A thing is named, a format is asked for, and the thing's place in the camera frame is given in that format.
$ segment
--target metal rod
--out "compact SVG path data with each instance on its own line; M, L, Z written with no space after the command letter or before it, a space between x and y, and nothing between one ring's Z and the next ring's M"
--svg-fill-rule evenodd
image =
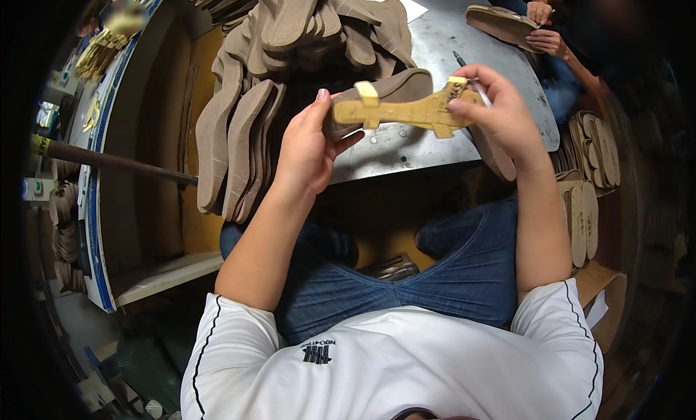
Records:
M97 153L37 135L32 136L31 152L68 162L88 164L97 168L121 169L122 171L128 171L143 177L174 181L193 187L198 186L198 177L193 175L170 171L169 169L136 162L135 160L123 159L115 155Z

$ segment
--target metal table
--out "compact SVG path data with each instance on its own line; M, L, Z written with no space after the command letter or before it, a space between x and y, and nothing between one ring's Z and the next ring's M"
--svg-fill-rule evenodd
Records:
M418 67L432 74L433 91L442 89L448 76L459 67L452 50L466 63L490 66L517 87L539 127L546 150L556 151L560 141L558 127L542 86L522 51L466 24L468 5L489 4L488 0L413 1L428 8L428 12L409 23L411 56ZM438 139L428 130L386 123L377 131L368 131L363 140L336 158L331 183L480 158L466 129L456 131L452 139Z

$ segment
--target yellow label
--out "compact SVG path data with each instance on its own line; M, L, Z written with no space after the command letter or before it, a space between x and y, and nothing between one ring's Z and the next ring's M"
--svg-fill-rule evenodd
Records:
M38 155L46 155L48 151L48 144L51 143L51 139L43 136L34 135L31 137L31 153Z

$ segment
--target blue edge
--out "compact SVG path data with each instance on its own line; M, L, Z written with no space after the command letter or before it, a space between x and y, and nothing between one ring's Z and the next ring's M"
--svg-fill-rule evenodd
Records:
M148 9L148 15L152 16L155 9L160 6L162 0L155 0L154 4L150 9ZM117 71L116 76L113 78L113 83L109 89L109 95L107 96L107 102L105 107L101 112L101 117L99 121L99 127L97 129L97 137L92 141L91 149L92 151L101 152L102 144L104 141L104 133L107 128L107 117L111 111L111 104L113 103L113 97L116 94L116 87L120 84L121 76L123 76L123 71L126 69L126 65L130 58L130 55L135 50L135 46L140 39L140 33L134 37L128 44L125 56L123 57ZM90 242L90 259L92 260L92 274L97 279L97 287L99 288L99 295L101 298L101 305L104 310L112 313L116 309L111 306L111 299L109 298L109 286L107 285L107 278L104 276L104 266L100 261L100 248L99 248L99 233L97 231L97 173L96 169L90 171L89 186L87 187L87 217L89 222L87 223L87 240Z

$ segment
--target white t-shirt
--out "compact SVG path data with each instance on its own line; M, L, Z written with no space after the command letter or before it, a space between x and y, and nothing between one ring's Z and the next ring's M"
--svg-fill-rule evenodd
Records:
M185 420L593 419L604 363L575 279L535 288L511 332L416 306L278 349L272 313L208 295L181 390Z

